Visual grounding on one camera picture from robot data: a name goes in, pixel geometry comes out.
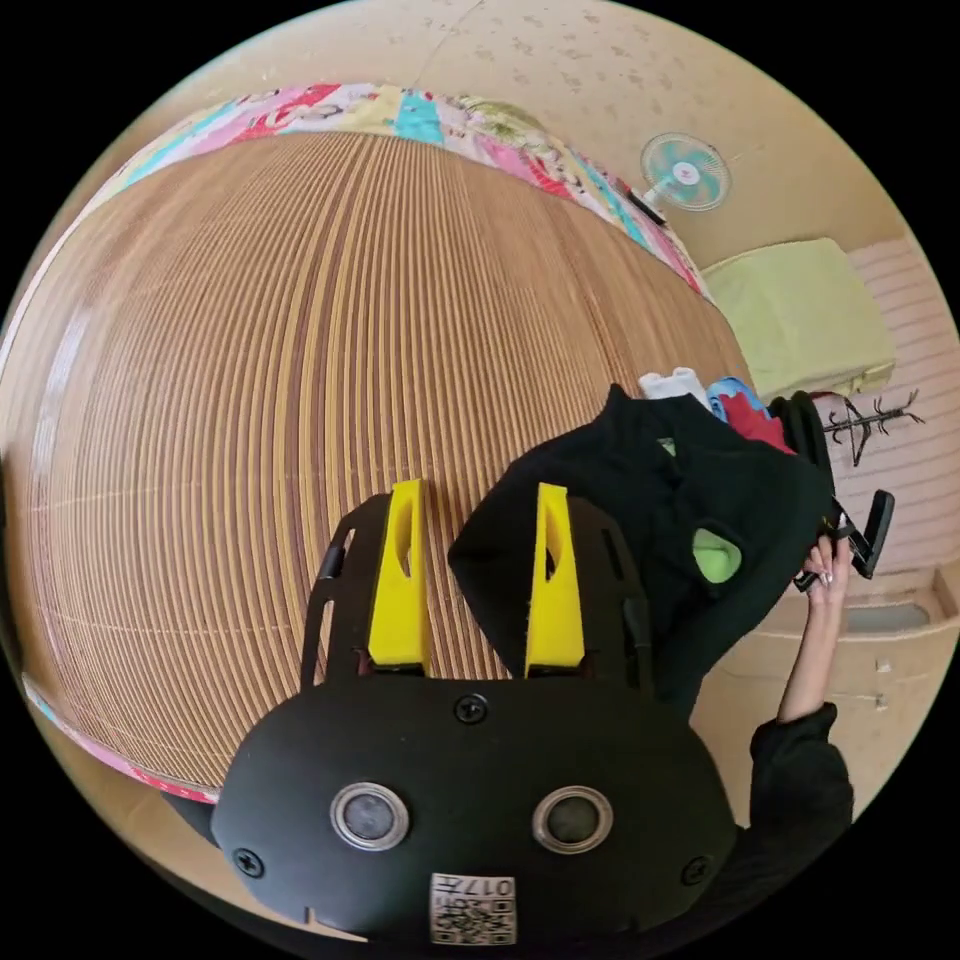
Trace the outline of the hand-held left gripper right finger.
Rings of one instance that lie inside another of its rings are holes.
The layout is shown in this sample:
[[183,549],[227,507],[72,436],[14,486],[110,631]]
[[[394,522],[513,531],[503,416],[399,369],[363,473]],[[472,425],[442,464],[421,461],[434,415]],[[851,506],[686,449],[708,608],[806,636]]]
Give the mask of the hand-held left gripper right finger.
[[567,490],[537,490],[533,577],[524,676],[576,674],[585,656],[573,524]]

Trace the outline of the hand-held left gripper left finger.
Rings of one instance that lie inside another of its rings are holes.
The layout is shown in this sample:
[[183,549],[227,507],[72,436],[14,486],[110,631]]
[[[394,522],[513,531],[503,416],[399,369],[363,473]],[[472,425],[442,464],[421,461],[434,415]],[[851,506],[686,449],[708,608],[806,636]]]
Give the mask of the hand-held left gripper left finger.
[[431,632],[425,557],[425,484],[394,484],[387,504],[368,634],[377,669],[428,669]]

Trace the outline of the person's right hand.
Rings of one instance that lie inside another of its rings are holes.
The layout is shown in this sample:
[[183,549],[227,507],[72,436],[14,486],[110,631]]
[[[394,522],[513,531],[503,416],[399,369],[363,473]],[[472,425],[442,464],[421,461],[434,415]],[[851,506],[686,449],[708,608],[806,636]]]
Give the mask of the person's right hand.
[[852,571],[849,540],[820,536],[811,548],[802,571],[813,575],[812,584],[806,591],[809,604],[831,611],[840,610],[845,603]]

